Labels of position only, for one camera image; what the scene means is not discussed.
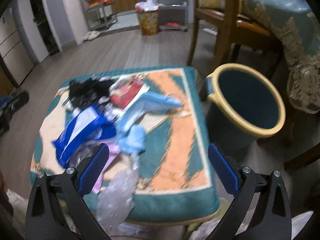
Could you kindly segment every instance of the blue bucket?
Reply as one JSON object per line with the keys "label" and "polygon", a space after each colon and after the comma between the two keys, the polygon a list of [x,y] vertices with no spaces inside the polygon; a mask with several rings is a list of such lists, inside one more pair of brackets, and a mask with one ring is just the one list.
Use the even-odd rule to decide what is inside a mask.
{"label": "blue bucket", "polygon": [[258,71],[230,63],[218,67],[206,81],[212,101],[206,117],[209,138],[224,151],[273,136],[283,127],[282,98]]}

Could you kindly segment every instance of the metal screw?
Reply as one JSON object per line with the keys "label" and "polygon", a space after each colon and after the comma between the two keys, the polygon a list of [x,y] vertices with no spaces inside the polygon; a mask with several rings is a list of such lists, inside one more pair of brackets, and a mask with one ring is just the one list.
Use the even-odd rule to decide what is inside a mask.
{"label": "metal screw", "polygon": [[74,171],[75,171],[75,168],[73,168],[73,167],[67,168],[68,174],[72,174]]}
{"label": "metal screw", "polygon": [[250,169],[250,167],[248,167],[248,166],[244,166],[244,167],[242,168],[242,170],[243,170],[244,173],[250,173],[250,172],[251,172],[251,169]]}
{"label": "metal screw", "polygon": [[38,178],[42,178],[43,176],[44,176],[44,172],[42,172],[42,171],[39,172],[38,175],[37,175]]}
{"label": "metal screw", "polygon": [[276,176],[276,177],[280,177],[281,176],[281,173],[279,171],[274,171],[273,174]]}

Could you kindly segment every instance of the lace trim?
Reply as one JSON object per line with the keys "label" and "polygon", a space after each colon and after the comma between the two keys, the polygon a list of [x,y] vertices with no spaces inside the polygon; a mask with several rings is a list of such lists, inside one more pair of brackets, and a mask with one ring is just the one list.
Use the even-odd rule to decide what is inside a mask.
{"label": "lace trim", "polygon": [[[252,11],[244,0],[242,10],[243,14],[271,30],[282,42],[290,70],[287,94],[292,106],[307,113],[317,113],[320,110],[320,48],[314,56],[305,54],[293,17],[282,28],[277,28],[270,21],[261,1]],[[316,36],[320,40],[319,22],[313,13],[307,16],[313,22]]]}

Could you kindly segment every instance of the pink cloth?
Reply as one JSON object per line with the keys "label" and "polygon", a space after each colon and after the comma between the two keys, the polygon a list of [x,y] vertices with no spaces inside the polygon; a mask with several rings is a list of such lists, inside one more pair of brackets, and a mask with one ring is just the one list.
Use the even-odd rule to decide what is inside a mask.
{"label": "pink cloth", "polygon": [[104,165],[104,168],[102,170],[102,172],[100,173],[96,183],[94,184],[92,191],[95,194],[98,194],[100,192],[102,183],[103,183],[103,174],[106,171],[106,169],[109,167],[109,165],[113,162],[113,160],[118,156],[118,154],[120,153],[120,147],[118,144],[116,143],[106,143],[109,147],[109,159],[106,163],[106,165]]}

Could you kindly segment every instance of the doorway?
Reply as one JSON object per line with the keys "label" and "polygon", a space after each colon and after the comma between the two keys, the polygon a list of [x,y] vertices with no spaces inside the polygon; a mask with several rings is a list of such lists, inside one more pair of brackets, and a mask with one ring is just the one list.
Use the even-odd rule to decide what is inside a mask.
{"label": "doorway", "polygon": [[48,24],[42,0],[30,0],[30,3],[34,15],[33,21],[37,25],[37,28],[44,41],[45,46],[47,47],[49,55],[52,56],[60,52]]}

